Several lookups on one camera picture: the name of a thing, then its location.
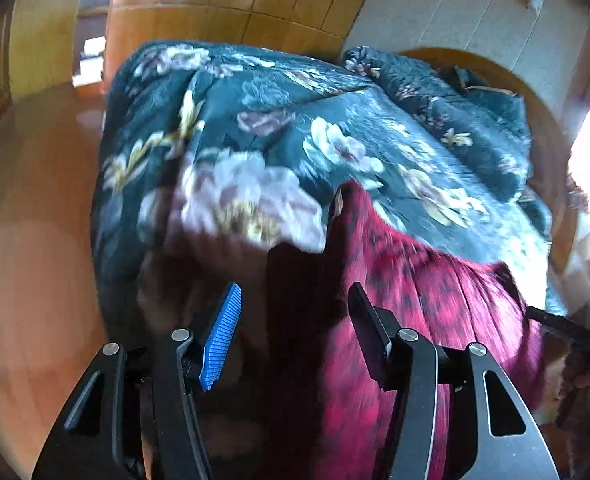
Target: red blanket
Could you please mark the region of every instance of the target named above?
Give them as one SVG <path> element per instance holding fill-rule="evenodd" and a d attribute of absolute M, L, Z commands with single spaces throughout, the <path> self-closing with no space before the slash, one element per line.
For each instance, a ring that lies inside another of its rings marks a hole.
<path fill-rule="evenodd" d="M 329 213 L 322 254 L 282 244 L 267 265 L 271 363 L 262 479 L 370 479 L 395 392 L 371 380 L 347 315 L 360 282 L 373 304 L 435 344 L 482 342 L 530 408 L 544 384 L 542 336 L 507 266 L 471 264 L 426 247 L 385 224 L 368 194 L 344 184 Z M 444 471 L 448 388 L 438 389 L 429 478 Z"/>

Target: teal floral quilt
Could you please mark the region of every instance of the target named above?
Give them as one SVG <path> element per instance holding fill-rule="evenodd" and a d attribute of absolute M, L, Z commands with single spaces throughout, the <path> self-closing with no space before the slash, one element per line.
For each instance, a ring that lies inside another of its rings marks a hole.
<path fill-rule="evenodd" d="M 124 63 L 108 95 L 92 205 L 112 339 L 147 338 L 136 280 L 155 234 L 142 209 L 151 193 L 179 185 L 187 164 L 195 202 L 184 222 L 243 223 L 267 248 L 321 251 L 335 190 L 354 180 L 396 229 L 466 260 L 504 260 L 526 301 L 563 312 L 547 292 L 550 213 L 526 186 L 521 99 L 480 84 L 470 92 L 456 81 L 472 75 L 368 47 L 347 51 L 343 64 L 179 41 L 147 43 Z"/>

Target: wooden cabinet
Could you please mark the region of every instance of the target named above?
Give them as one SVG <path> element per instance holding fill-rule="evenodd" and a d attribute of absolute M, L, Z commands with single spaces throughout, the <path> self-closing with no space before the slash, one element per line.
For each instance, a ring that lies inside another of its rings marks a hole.
<path fill-rule="evenodd" d="M 70 82 L 78 0 L 15 0 L 9 44 L 12 98 Z"/>

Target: metal pivot screw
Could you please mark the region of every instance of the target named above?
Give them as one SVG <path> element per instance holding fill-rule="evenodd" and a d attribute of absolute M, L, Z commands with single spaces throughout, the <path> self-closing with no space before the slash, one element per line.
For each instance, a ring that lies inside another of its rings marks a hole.
<path fill-rule="evenodd" d="M 117 343 L 108 343 L 104 345 L 102 352 L 104 355 L 115 355 L 120 351 L 120 346 Z"/>
<path fill-rule="evenodd" d="M 470 353 L 473 355 L 477 355 L 482 357 L 482 355 L 486 355 L 486 347 L 480 343 L 473 343 L 469 346 Z"/>
<path fill-rule="evenodd" d="M 171 333 L 173 341 L 186 341 L 191 336 L 191 333 L 185 328 L 178 328 Z"/>
<path fill-rule="evenodd" d="M 403 328 L 402 330 L 400 330 L 399 332 L 397 332 L 397 336 L 400 339 L 403 339 L 404 341 L 417 341 L 417 338 L 419 337 L 417 335 L 417 332 L 415 330 L 413 330 L 412 328 Z"/>

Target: white wall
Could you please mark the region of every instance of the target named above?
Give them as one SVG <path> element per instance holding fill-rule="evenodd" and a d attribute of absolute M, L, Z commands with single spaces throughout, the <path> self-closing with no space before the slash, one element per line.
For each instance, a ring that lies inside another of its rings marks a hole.
<path fill-rule="evenodd" d="M 523 78 L 561 118 L 571 81 L 579 88 L 590 70 L 590 9 L 586 0 L 544 0 L 538 17 L 526 0 L 366 0 L 345 48 L 360 44 L 480 54 Z"/>

